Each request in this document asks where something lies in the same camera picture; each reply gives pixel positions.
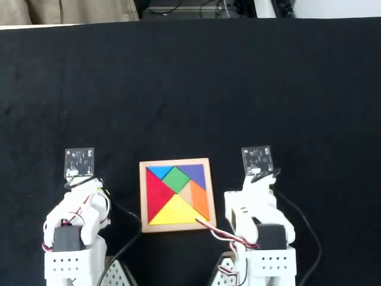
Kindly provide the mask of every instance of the red triangle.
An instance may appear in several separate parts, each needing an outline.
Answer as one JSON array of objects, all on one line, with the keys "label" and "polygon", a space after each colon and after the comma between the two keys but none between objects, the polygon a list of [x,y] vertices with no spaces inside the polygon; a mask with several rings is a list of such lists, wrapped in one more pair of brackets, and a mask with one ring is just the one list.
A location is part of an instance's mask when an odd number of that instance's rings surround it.
[{"label": "red triangle", "polygon": [[175,194],[165,183],[146,169],[148,223]]}]

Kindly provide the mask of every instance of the beige curtain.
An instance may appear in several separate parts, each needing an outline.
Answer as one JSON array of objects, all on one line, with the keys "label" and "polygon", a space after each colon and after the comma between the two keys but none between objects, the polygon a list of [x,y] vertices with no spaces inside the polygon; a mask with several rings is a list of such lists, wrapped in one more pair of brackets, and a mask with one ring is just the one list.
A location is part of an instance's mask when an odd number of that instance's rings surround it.
[{"label": "beige curtain", "polygon": [[0,0],[0,25],[138,20],[133,0]]}]

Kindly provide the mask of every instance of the table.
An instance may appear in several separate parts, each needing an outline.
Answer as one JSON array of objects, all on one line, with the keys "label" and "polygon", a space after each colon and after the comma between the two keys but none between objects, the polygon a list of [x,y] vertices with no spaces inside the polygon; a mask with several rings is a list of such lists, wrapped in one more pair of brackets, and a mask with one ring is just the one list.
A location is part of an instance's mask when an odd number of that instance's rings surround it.
[{"label": "table", "polygon": [[[94,24],[0,32],[0,284],[42,285],[42,224],[63,197],[64,149],[139,212],[138,163],[210,158],[217,223],[243,182],[241,147],[271,145],[276,187],[323,245],[308,285],[377,278],[381,19]],[[317,249],[295,225],[299,272]],[[133,236],[116,213],[108,254]],[[207,231],[144,234],[139,285],[205,285],[227,250]]]}]

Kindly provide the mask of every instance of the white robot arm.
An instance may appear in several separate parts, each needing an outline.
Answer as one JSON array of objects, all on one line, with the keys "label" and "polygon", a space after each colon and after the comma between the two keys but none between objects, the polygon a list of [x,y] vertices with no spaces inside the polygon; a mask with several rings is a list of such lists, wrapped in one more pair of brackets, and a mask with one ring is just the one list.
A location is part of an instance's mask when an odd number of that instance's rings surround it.
[{"label": "white robot arm", "polygon": [[270,148],[244,148],[242,155],[246,171],[242,190],[224,193],[225,217],[236,237],[230,243],[234,267],[229,270],[220,265],[221,273],[211,285],[220,285],[223,279],[234,286],[295,286],[296,254],[289,245],[295,240],[295,230],[277,209],[271,189],[277,171]]},{"label": "white robot arm", "polygon": [[93,177],[93,149],[65,151],[70,190],[43,224],[47,286],[94,286],[105,267],[107,246],[98,235],[109,225],[110,199]]}]

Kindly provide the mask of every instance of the purple triangle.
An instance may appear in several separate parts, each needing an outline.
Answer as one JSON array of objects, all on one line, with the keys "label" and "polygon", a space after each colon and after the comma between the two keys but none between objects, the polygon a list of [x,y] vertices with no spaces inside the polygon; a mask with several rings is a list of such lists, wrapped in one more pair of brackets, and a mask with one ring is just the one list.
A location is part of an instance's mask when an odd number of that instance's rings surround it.
[{"label": "purple triangle", "polygon": [[201,188],[207,189],[205,186],[205,174],[204,165],[180,165],[177,166],[184,174],[190,177],[195,183],[197,183]]}]

